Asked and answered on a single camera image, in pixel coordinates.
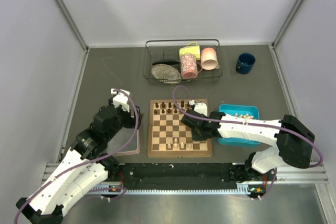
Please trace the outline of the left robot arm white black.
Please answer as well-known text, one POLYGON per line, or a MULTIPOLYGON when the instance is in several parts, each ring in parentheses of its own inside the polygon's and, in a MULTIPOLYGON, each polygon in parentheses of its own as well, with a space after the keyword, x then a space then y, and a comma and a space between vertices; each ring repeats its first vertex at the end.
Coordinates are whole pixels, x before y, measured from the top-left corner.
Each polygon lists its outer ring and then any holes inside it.
POLYGON ((119 163, 105 150, 120 130, 138 130, 142 114, 138 106, 133 108, 130 111, 113 104, 101 107, 49 178, 31 196, 17 202, 18 213, 30 223, 61 223, 70 208, 94 186, 116 179, 119 163))

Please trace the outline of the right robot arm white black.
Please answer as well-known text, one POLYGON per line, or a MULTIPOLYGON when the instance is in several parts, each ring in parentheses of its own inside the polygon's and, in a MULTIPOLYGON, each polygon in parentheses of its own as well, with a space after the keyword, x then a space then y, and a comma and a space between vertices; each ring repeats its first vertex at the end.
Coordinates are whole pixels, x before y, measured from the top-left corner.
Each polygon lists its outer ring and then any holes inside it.
POLYGON ((243 168, 233 172, 239 181, 257 180, 269 171, 286 165, 307 169, 310 167, 314 134, 296 117, 285 115, 281 120, 243 119, 223 112, 205 116, 188 109, 181 122, 192 130, 192 139, 242 138, 261 142, 269 147, 251 153, 243 168))

